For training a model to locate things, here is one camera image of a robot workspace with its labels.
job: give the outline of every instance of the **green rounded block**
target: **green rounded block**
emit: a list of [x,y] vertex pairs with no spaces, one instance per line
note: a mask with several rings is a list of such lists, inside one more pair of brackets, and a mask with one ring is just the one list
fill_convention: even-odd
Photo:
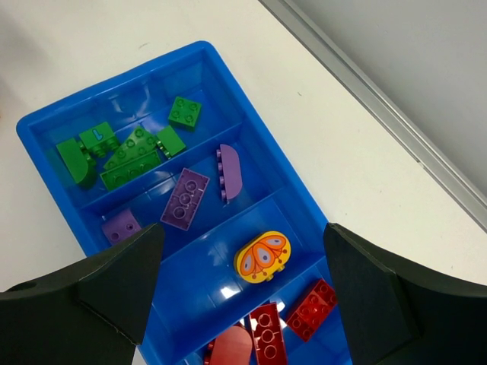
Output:
[[124,163],[139,158],[157,147],[156,137],[142,127],[137,127],[115,150],[113,156],[103,165],[105,170],[114,169]]
[[200,103],[183,97],[176,97],[167,118],[173,127],[185,128],[194,132],[200,111]]
[[82,132],[79,138],[86,149],[99,158],[105,157],[108,151],[113,151],[120,145],[108,122]]
[[143,173],[148,172],[159,164],[161,164],[161,158],[159,157],[157,150],[153,150],[148,154],[129,162],[125,162],[112,170],[105,171],[100,176],[107,189],[114,190],[130,180],[134,180],[136,177],[141,176]]
[[94,169],[96,162],[90,154],[82,150],[74,138],[57,144],[56,148],[75,183],[83,189],[92,187],[97,181],[97,173]]
[[167,158],[172,158],[186,150],[186,145],[170,125],[159,131],[156,136],[158,138],[158,146]]

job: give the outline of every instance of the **blue tray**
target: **blue tray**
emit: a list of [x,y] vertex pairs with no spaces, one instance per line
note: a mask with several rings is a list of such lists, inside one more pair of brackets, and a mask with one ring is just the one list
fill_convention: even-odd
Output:
[[[202,104],[196,131],[177,130],[187,151],[170,160],[161,155],[160,166],[111,192],[101,179],[89,190],[74,184],[56,144],[104,121],[120,141],[139,125],[158,132],[168,124],[175,96]],[[184,167],[210,178],[191,228],[164,225],[164,256],[141,346],[151,365],[201,364],[206,344],[259,305],[275,301],[285,318],[312,281],[331,283],[322,239],[326,218],[209,43],[185,46],[66,97],[25,116],[17,131],[88,256],[110,246],[100,226],[125,208],[142,226],[158,222]],[[237,150],[242,168],[242,192],[228,205],[218,185],[220,143]],[[291,258],[273,280],[249,284],[235,272],[234,255],[267,230],[289,238]],[[283,331],[290,364],[350,363],[337,308],[306,344]]]

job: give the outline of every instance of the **yellow butterfly block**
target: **yellow butterfly block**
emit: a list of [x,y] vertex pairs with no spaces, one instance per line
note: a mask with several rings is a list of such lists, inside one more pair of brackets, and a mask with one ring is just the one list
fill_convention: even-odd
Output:
[[276,271],[284,270],[289,256],[291,244],[288,238],[280,232],[270,230],[237,252],[234,267],[245,281],[258,284],[271,280]]

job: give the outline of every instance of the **purple curved block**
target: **purple curved block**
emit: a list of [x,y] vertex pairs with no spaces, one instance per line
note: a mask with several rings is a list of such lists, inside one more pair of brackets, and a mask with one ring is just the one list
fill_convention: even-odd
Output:
[[140,224],[134,218],[132,211],[126,209],[101,226],[101,230],[112,245],[126,240],[141,230]]
[[169,197],[161,222],[188,230],[210,179],[186,168]]
[[242,190],[242,172],[240,171],[240,158],[233,147],[220,144],[216,150],[218,172],[220,173],[221,199],[229,202]]

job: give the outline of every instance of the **building block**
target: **building block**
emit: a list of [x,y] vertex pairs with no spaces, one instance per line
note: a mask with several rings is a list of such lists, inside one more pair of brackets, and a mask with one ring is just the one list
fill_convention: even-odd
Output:
[[161,164],[161,158],[156,150],[149,152],[135,160],[125,162],[115,169],[102,173],[101,179],[108,190],[114,190],[130,180],[146,173]]
[[200,110],[200,103],[184,99],[183,97],[176,97],[167,118],[173,127],[180,127],[194,132]]
[[172,158],[186,150],[186,145],[170,125],[156,134],[158,147],[166,158]]
[[105,222],[101,226],[101,230],[110,243],[114,245],[118,242],[126,240],[134,233],[139,232],[141,227],[133,216],[132,211],[130,209],[126,209],[118,213],[118,215],[109,221]]
[[188,230],[209,180],[206,176],[184,168],[169,197],[161,221],[181,230]]
[[119,140],[108,122],[82,132],[79,138],[86,149],[99,158],[105,157],[108,151],[115,151],[119,147]]
[[208,345],[204,365],[249,365],[252,355],[252,338],[239,325],[233,325]]
[[286,365],[288,356],[275,303],[265,304],[249,314],[253,345],[259,365]]
[[57,144],[56,148],[75,183],[83,189],[92,187],[97,181],[97,173],[94,169],[96,161],[86,151],[83,144],[70,138]]
[[221,200],[229,202],[242,190],[242,172],[240,159],[234,148],[227,144],[220,144],[216,150],[218,172],[220,173]]
[[284,270],[291,256],[288,238],[275,230],[258,236],[245,245],[234,257],[235,271],[252,284],[272,280],[276,271]]
[[103,165],[105,170],[114,169],[124,163],[148,154],[157,147],[156,137],[142,127],[134,129],[118,147],[113,156]]
[[323,324],[326,317],[336,305],[335,291],[320,279],[298,301],[289,314],[286,323],[296,335],[307,342],[313,333]]

